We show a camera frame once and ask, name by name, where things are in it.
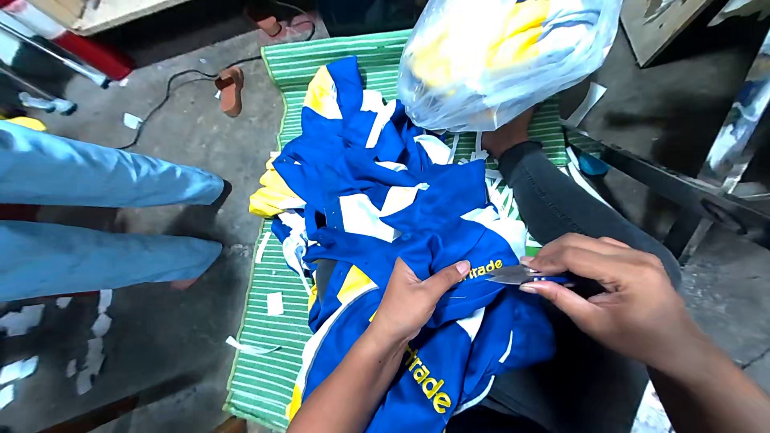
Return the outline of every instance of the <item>foot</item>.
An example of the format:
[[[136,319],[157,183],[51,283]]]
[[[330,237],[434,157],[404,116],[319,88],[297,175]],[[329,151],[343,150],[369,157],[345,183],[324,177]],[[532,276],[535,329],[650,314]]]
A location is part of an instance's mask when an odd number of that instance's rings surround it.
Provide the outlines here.
[[[225,200],[227,200],[227,197],[230,195],[230,193],[233,191],[233,185],[222,179],[222,182],[224,183],[224,186],[222,187],[221,194],[214,200],[209,206],[219,209],[222,207],[223,204],[225,204]]]
[[[174,280],[171,282],[171,288],[173,290],[186,290],[192,286],[198,279],[190,278],[189,280]]]
[[[502,125],[494,131],[485,132],[481,136],[481,149],[500,159],[506,150],[519,143],[529,140],[527,127],[532,120],[534,107],[521,113],[518,117]]]

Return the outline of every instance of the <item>light blue jeans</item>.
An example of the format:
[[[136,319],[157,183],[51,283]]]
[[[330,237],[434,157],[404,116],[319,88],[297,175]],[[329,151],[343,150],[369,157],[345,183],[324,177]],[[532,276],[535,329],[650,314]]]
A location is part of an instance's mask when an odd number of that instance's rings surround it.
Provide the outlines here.
[[[0,203],[211,204],[221,178],[191,166],[0,121]],[[0,220],[0,301],[200,276],[222,245]]]

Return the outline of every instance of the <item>person's leg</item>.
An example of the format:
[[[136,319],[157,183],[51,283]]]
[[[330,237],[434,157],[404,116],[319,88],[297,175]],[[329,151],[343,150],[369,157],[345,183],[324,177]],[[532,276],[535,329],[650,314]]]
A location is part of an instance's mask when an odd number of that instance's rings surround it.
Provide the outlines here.
[[[0,203],[208,205],[224,186],[218,176],[195,167],[0,121]]]
[[[655,254],[676,287],[681,273],[673,255],[565,176],[538,143],[526,141],[527,122],[514,121],[485,139],[532,237],[542,244],[572,232],[612,237]],[[543,306],[556,335],[554,359],[502,374],[482,404],[549,431],[630,431],[647,383],[644,366],[597,344],[547,301]]]
[[[222,251],[193,237],[0,221],[0,301],[199,277]]]
[[[611,237],[654,254],[663,262],[674,287],[681,282],[679,263],[662,243],[563,174],[539,143],[527,141],[503,153],[500,173],[514,191],[521,219],[537,242],[545,245],[566,233]]]

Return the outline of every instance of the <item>small scissors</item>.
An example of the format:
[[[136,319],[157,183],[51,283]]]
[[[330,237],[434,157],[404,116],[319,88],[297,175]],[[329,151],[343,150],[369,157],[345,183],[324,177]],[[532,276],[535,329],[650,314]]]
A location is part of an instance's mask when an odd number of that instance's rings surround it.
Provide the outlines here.
[[[553,281],[554,283],[561,284],[565,287],[574,286],[574,281],[570,278],[569,274],[544,275],[521,263],[492,270],[491,272],[487,272],[487,275],[491,275],[488,280],[495,283],[524,284],[531,281]]]

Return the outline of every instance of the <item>transparent plastic bag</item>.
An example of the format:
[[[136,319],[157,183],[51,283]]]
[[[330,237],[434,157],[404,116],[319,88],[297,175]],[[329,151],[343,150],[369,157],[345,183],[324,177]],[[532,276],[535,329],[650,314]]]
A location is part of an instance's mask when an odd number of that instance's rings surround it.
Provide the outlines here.
[[[620,0],[430,0],[401,55],[398,96],[427,129],[489,131],[595,71]]]

